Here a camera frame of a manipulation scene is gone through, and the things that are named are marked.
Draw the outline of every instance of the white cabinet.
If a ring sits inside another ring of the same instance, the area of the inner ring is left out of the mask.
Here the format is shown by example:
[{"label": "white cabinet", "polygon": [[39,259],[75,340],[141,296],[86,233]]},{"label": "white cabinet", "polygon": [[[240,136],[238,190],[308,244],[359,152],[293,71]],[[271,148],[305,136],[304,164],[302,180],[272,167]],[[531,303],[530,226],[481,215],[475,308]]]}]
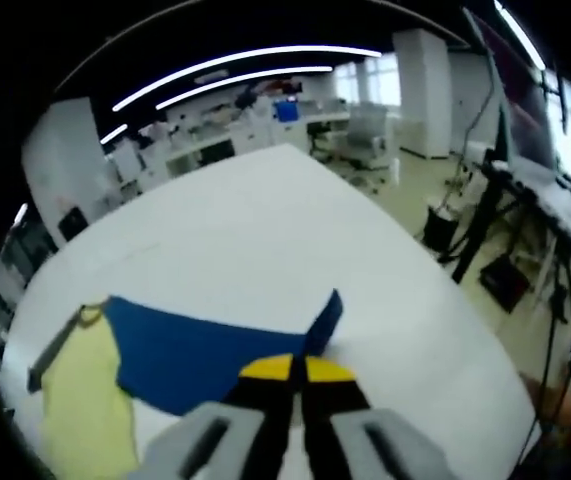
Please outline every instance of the white cabinet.
[{"label": "white cabinet", "polygon": [[170,177],[167,172],[167,169],[148,168],[147,170],[143,170],[140,173],[137,180],[138,180],[138,186],[140,187],[141,191],[144,193],[169,181]]},{"label": "white cabinet", "polygon": [[234,153],[242,155],[243,153],[253,152],[260,148],[269,146],[267,131],[260,127],[243,128],[232,133],[232,145]]},{"label": "white cabinet", "polygon": [[289,122],[272,124],[272,137],[274,145],[289,143],[304,153],[309,153],[309,137],[307,136],[306,122]]},{"label": "white cabinet", "polygon": [[130,141],[124,141],[114,152],[112,158],[118,168],[123,183],[136,179],[141,169],[134,145]]},{"label": "white cabinet", "polygon": [[198,168],[200,152],[186,153],[165,162],[165,167],[170,178],[178,178]]}]

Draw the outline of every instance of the blue box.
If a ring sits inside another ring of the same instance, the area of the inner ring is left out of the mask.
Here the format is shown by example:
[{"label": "blue box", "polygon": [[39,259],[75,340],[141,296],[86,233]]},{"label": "blue box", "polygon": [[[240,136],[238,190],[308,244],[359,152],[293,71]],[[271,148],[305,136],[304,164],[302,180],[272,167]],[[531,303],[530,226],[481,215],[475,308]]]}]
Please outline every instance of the blue box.
[{"label": "blue box", "polygon": [[296,102],[276,102],[276,118],[281,123],[298,120],[298,104]]}]

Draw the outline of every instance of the ceiling light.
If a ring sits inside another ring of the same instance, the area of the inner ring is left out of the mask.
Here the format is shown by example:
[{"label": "ceiling light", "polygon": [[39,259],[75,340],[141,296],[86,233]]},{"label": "ceiling light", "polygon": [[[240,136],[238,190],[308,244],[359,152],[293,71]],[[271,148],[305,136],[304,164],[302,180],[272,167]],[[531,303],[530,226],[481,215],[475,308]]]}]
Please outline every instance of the ceiling light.
[{"label": "ceiling light", "polygon": [[512,29],[512,32],[514,32],[516,38],[518,38],[518,40],[521,42],[523,48],[525,48],[525,51],[532,59],[532,62],[534,62],[536,68],[545,71],[546,67],[545,67],[545,62],[543,62],[543,58],[539,55],[538,51],[536,50],[536,47],[534,47],[534,44],[529,39],[525,31],[518,24],[518,22],[514,19],[514,17],[512,17],[512,15],[507,11],[507,9],[503,7],[503,5],[501,5],[499,2],[495,1],[494,6],[496,7],[496,10],[498,10],[498,13],[501,14],[501,17],[503,17],[503,20],[505,20],[505,23],[507,23],[507,25],[509,25],[509,28]]},{"label": "ceiling light", "polygon": [[126,107],[134,100],[141,98],[143,95],[148,94],[152,90],[156,90],[163,85],[172,82],[178,78],[185,77],[195,72],[199,72],[206,68],[215,67],[216,65],[222,65],[223,63],[235,62],[236,60],[242,60],[244,58],[258,57],[261,55],[272,55],[276,53],[301,53],[301,52],[324,52],[324,53],[346,53],[351,55],[363,55],[366,57],[380,57],[381,52],[375,50],[367,50],[364,48],[353,48],[353,47],[338,47],[335,45],[291,45],[287,47],[270,47],[270,48],[259,48],[258,50],[250,50],[247,52],[234,53],[232,55],[226,55],[224,57],[215,58],[214,60],[209,60],[207,62],[199,63],[192,67],[184,68],[178,72],[174,72],[171,75],[161,78],[160,80],[151,83],[150,85],[141,88],[139,91],[132,93],[129,97],[124,98],[116,105],[112,107],[113,112],[118,112],[123,107]]},{"label": "ceiling light", "polygon": [[110,140],[113,140],[118,135],[123,133],[125,130],[127,130],[127,124],[126,123],[124,123],[123,125],[118,127],[116,130],[114,130],[113,132],[108,133],[103,138],[101,138],[101,145],[105,145],[107,142],[109,142]]},{"label": "ceiling light", "polygon": [[168,105],[171,105],[186,98],[198,95],[199,93],[207,92],[208,90],[213,90],[214,88],[222,87],[224,85],[229,85],[231,83],[243,82],[245,80],[251,80],[252,78],[269,77],[272,75],[286,75],[291,73],[313,73],[313,72],[331,72],[332,67],[293,67],[293,68],[276,68],[274,70],[265,70],[263,72],[248,73],[246,75],[240,75],[238,77],[227,78],[221,80],[220,82],[210,83],[209,85],[203,85],[202,87],[195,88],[189,92],[181,93],[169,100],[165,100],[162,103],[156,105],[156,110],[161,110]]},{"label": "ceiling light", "polygon": [[25,216],[26,212],[27,212],[27,204],[24,203],[23,205],[21,205],[21,208],[18,209],[18,213],[14,217],[14,224],[12,225],[13,227],[21,223],[21,220]]}]

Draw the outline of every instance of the computer monitor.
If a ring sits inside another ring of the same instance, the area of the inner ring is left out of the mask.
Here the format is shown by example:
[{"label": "computer monitor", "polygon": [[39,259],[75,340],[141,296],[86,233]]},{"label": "computer monitor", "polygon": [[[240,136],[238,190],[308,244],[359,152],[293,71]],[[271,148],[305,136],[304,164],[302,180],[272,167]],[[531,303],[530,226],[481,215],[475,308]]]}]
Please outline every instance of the computer monitor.
[{"label": "computer monitor", "polygon": [[557,162],[547,117],[543,89],[525,61],[487,23],[470,14],[481,41],[492,53],[498,79],[505,93],[501,121],[509,126],[512,155],[506,158],[513,170],[553,181]]}]

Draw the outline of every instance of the white tabletop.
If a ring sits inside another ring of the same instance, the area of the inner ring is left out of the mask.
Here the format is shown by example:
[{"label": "white tabletop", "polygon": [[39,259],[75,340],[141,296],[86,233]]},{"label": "white tabletop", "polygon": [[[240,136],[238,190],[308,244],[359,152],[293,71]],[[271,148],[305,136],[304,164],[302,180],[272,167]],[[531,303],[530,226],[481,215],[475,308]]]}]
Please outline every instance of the white tabletop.
[{"label": "white tabletop", "polygon": [[571,238],[571,192],[556,183],[553,172],[545,172],[542,167],[523,157],[517,158],[520,162],[513,172],[514,179],[536,194],[540,208],[555,218]]},{"label": "white tabletop", "polygon": [[[439,444],[461,479],[504,480],[534,412],[500,343],[409,234],[287,145],[182,176],[66,245],[18,306],[1,389],[38,451],[42,398],[28,398],[27,368],[80,304],[116,294],[304,332],[332,288],[344,314],[327,356],[356,372],[373,406],[394,409]],[[142,452],[175,418],[134,404]],[[309,478],[300,429],[292,435],[281,477]]]},{"label": "white tabletop", "polygon": [[[350,112],[349,110],[341,110],[337,112],[320,112],[311,115],[302,115],[297,122],[294,123],[315,123],[315,122],[336,122],[349,120]],[[399,111],[390,111],[387,113],[388,120],[397,120],[401,118]],[[166,141],[165,145],[161,145],[163,142],[157,142],[154,145],[150,145],[148,150],[143,154],[146,161],[155,166],[162,166],[165,168],[165,164],[178,157],[189,155],[191,153],[203,150],[204,148],[211,147],[217,143],[221,143],[227,140],[231,140],[232,135],[235,131],[244,131],[247,129],[252,129],[251,124],[237,125],[235,128],[229,130],[224,130],[220,133],[214,133],[206,138],[201,138],[198,140],[183,141],[179,143],[177,148],[169,142]]]}]

